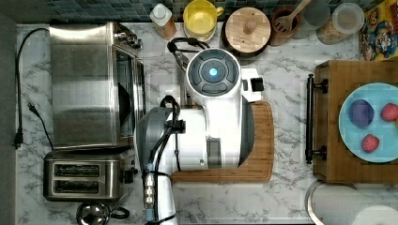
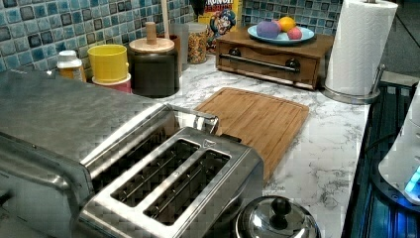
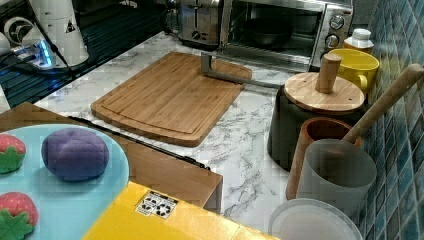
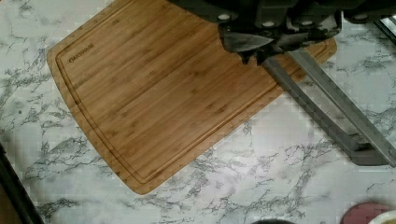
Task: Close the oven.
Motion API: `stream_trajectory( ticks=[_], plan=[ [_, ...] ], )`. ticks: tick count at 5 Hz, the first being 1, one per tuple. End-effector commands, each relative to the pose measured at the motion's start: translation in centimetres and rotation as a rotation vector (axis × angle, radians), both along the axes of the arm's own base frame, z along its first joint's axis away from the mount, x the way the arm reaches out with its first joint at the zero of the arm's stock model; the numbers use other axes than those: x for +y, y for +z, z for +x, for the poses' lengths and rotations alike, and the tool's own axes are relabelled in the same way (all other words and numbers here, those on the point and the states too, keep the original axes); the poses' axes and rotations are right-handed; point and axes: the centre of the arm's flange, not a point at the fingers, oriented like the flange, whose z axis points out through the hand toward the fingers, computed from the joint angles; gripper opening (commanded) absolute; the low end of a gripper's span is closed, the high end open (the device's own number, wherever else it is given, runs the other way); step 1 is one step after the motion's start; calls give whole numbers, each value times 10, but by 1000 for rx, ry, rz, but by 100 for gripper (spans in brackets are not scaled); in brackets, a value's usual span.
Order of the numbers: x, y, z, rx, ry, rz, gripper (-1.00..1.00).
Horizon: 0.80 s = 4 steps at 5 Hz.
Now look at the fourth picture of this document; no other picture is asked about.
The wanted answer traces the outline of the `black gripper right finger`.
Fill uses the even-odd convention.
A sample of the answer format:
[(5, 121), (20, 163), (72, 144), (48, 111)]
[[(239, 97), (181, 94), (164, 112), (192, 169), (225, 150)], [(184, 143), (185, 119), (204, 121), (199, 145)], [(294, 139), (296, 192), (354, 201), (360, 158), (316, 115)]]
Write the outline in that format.
[(257, 65), (262, 65), (266, 59), (278, 54), (305, 48), (338, 35), (342, 29), (341, 19), (342, 14), (335, 12), (311, 28), (282, 31), (272, 42), (257, 49)]

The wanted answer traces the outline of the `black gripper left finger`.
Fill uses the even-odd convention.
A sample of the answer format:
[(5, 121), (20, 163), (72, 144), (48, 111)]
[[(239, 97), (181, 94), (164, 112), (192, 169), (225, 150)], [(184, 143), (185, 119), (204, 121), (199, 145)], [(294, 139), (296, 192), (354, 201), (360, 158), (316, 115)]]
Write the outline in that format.
[(242, 64), (248, 64), (261, 47), (274, 41), (273, 38), (262, 35), (258, 27), (244, 22), (221, 23), (218, 31), (223, 48), (230, 53), (236, 53)]

